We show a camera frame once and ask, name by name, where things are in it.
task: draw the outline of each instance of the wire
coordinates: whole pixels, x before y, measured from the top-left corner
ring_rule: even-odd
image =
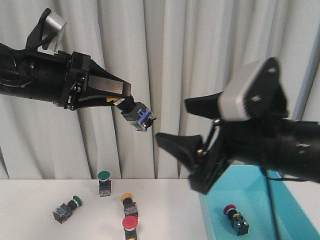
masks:
[[[270,184],[270,177],[268,176],[268,171],[264,167],[261,166],[260,170],[265,176],[266,193],[270,203],[272,221],[273,221],[274,231],[275,231],[275,238],[276,240],[282,240],[280,235],[280,230],[278,228],[278,221],[277,221],[276,210],[275,210],[274,196],[273,196],[273,192]]]
[[[291,177],[280,177],[280,178],[267,177],[267,179],[274,180],[274,181],[308,182],[308,180],[305,180],[302,178],[291,178]]]
[[[42,41],[40,41],[38,44],[36,44],[36,45],[34,45],[32,47],[21,49],[21,50],[13,49],[11,47],[8,47],[7,45],[4,45],[3,43],[0,43],[0,47],[4,47],[6,50],[8,50],[10,52],[13,52],[13,53],[23,54],[23,53],[27,53],[27,52],[36,50],[38,47],[40,47],[40,46],[42,46],[44,44],[50,43],[55,36],[57,36],[57,33],[56,32],[52,32],[46,38],[44,38]]]

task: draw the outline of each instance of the white table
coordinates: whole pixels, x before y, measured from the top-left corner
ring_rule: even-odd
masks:
[[[120,197],[138,205],[139,240],[206,240],[198,193],[184,179],[117,179],[111,196],[98,180],[0,180],[1,240],[124,240]],[[77,195],[83,205],[63,224],[53,211]]]
[[[285,184],[320,233],[320,183],[286,181]]]

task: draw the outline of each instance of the blue plastic tray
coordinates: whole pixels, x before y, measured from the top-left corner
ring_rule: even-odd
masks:
[[[274,171],[269,175],[278,178]],[[271,181],[278,227],[283,240],[320,240],[320,235],[281,181]],[[275,240],[265,177],[259,167],[231,165],[200,202],[209,240]],[[223,210],[234,204],[249,223],[237,236]]]

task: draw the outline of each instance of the white curtain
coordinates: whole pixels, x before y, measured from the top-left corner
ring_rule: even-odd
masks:
[[[118,109],[77,111],[0,95],[0,178],[185,178],[157,132],[206,134],[183,100],[222,91],[242,65],[278,57],[293,119],[320,120],[318,0],[0,0],[0,43],[22,49],[45,8],[67,20],[61,49],[132,84],[157,116],[136,132]]]

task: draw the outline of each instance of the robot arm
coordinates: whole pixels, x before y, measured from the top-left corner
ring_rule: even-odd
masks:
[[[188,113],[213,120],[205,143],[200,135],[156,134],[158,145],[190,171],[192,189],[208,193],[235,159],[320,183],[320,125],[285,119],[279,72],[275,58],[256,61],[235,73],[225,91],[186,99]]]
[[[52,102],[64,109],[116,106],[138,131],[156,117],[131,96],[131,84],[110,74],[89,55],[58,51],[67,22],[47,8],[25,49],[0,43],[0,94]],[[37,51],[51,49],[54,55]]]

